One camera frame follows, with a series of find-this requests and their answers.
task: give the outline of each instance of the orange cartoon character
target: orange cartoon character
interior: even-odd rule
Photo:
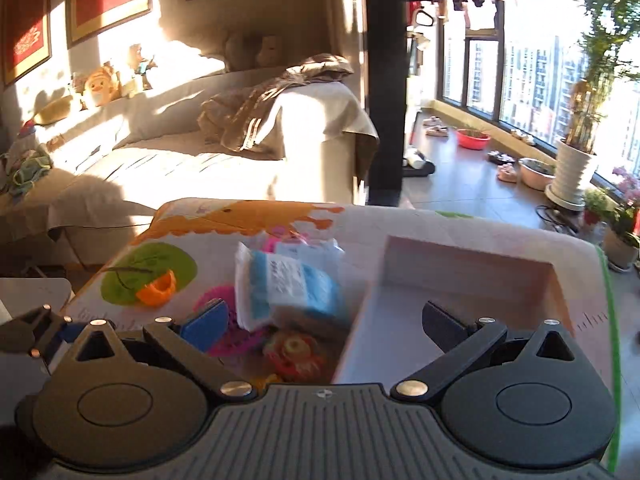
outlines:
[[[203,216],[187,218],[169,216],[152,222],[147,231],[132,243],[137,245],[150,238],[168,234],[183,236],[187,233],[241,234],[255,236],[261,232],[281,237],[295,234],[294,222],[309,222],[319,230],[331,227],[333,220],[313,218],[314,211],[341,213],[343,207],[317,206],[305,202],[276,202],[272,200],[242,200],[210,211]]]
[[[84,84],[84,102],[87,108],[104,106],[118,95],[118,77],[110,66],[101,66]]]

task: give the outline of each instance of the cardboard divider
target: cardboard divider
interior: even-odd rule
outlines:
[[[422,329],[427,301],[465,324],[489,316],[533,330],[552,318],[573,331],[552,264],[389,237],[333,382],[388,390],[442,355]]]

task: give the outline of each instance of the slipper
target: slipper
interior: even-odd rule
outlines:
[[[516,161],[516,159],[511,155],[500,153],[498,150],[493,150],[492,152],[487,153],[487,159],[489,162],[498,164],[499,166],[502,164],[513,164]]]
[[[520,140],[529,146],[536,145],[536,140],[533,138],[533,135],[524,134]]]
[[[422,126],[427,128],[429,126],[444,126],[444,124],[442,123],[442,120],[439,117],[432,115],[428,119],[425,119],[422,121]]]
[[[511,184],[515,184],[518,181],[518,174],[516,173],[513,164],[503,164],[498,166],[497,177],[498,180],[509,182]]]
[[[446,126],[427,126],[424,133],[431,137],[449,137],[449,129]]]

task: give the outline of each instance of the flower pot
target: flower pot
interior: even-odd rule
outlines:
[[[582,215],[582,220],[585,225],[596,225],[600,221],[600,215],[585,209],[584,214]]]
[[[548,174],[549,172],[552,173],[551,166],[544,162],[535,158],[520,159],[520,179],[530,188],[544,191],[545,187],[555,179],[555,176]]]
[[[472,137],[468,135],[468,132],[474,132],[475,134],[482,135],[482,137]],[[458,145],[469,150],[484,150],[491,137],[487,134],[478,132],[477,130],[456,130],[458,136]]]
[[[625,244],[609,226],[604,233],[602,250],[610,263],[620,269],[628,269],[638,258],[638,248]]]
[[[551,185],[551,193],[547,196],[559,205],[565,206],[560,202],[564,201],[581,209],[584,207],[584,191],[596,171],[598,159],[595,155],[576,150],[564,142],[558,142],[556,145],[556,178]]]

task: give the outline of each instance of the ribbed plastic surface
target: ribbed plastic surface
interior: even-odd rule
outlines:
[[[40,477],[86,480],[94,475],[53,466]],[[491,466],[450,441],[431,410],[389,400],[379,386],[367,384],[272,386],[260,400],[220,409],[209,429],[183,455],[146,471],[108,478],[605,480],[611,476],[595,464],[552,474]]]

